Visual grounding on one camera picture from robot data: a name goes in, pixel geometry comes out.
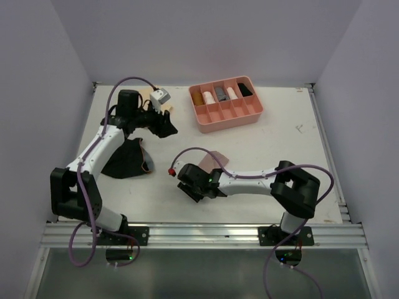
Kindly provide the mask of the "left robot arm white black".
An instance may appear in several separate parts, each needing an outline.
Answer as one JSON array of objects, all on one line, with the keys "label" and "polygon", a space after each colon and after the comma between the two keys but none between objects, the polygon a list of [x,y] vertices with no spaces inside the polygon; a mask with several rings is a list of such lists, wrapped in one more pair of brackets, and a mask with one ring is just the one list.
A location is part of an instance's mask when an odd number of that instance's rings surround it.
[{"label": "left robot arm white black", "polygon": [[161,106],[170,99],[163,88],[155,88],[148,100],[136,90],[120,90],[117,103],[107,106],[107,114],[93,140],[65,168],[50,174],[52,212],[107,230],[115,244],[124,244],[130,236],[126,220],[103,204],[97,178],[100,174],[127,179],[150,173],[154,164],[142,147],[142,139],[131,140],[138,128],[146,128],[159,138],[177,134],[170,112]]}]

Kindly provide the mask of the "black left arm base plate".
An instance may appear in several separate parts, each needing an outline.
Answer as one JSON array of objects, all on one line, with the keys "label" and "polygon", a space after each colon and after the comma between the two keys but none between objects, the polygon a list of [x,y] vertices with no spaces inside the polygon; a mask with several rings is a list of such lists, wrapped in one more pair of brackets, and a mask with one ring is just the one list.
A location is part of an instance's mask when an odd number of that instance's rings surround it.
[{"label": "black left arm base plate", "polygon": [[97,237],[97,245],[102,246],[147,246],[150,228],[146,225],[125,225],[117,232],[101,230]]}]

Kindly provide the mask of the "pink underwear cream waistband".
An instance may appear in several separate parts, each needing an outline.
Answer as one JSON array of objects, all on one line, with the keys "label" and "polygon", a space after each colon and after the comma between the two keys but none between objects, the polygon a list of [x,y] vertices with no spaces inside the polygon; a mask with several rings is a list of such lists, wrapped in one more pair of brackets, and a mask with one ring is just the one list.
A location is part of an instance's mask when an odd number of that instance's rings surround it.
[{"label": "pink underwear cream waistband", "polygon": [[213,155],[207,153],[198,164],[198,166],[207,173],[210,173],[213,169],[220,168],[218,162],[220,162],[223,167],[229,163],[229,159],[220,152],[212,151],[211,153]]}]

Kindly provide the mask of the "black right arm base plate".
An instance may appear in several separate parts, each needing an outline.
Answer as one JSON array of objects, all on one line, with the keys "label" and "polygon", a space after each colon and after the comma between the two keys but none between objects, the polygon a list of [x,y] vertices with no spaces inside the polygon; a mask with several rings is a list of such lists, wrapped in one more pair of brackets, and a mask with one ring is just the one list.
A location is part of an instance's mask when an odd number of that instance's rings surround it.
[{"label": "black right arm base plate", "polygon": [[[275,246],[288,235],[289,233],[283,232],[274,224],[257,228],[257,236],[260,246]],[[299,231],[299,233],[285,241],[282,246],[313,246],[314,244],[312,229],[305,226]]]}]

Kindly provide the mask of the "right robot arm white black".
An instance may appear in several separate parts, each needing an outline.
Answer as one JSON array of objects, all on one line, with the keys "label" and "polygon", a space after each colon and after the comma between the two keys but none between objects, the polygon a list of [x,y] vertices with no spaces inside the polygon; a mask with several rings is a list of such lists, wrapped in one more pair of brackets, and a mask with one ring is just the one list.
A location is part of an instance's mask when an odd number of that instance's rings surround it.
[{"label": "right robot arm white black", "polygon": [[285,209],[277,236],[287,245],[300,237],[298,227],[314,217],[320,188],[319,179],[289,161],[280,161],[276,169],[231,174],[221,168],[207,173],[195,164],[177,161],[169,174],[177,177],[178,188],[195,202],[237,194],[273,197]]}]

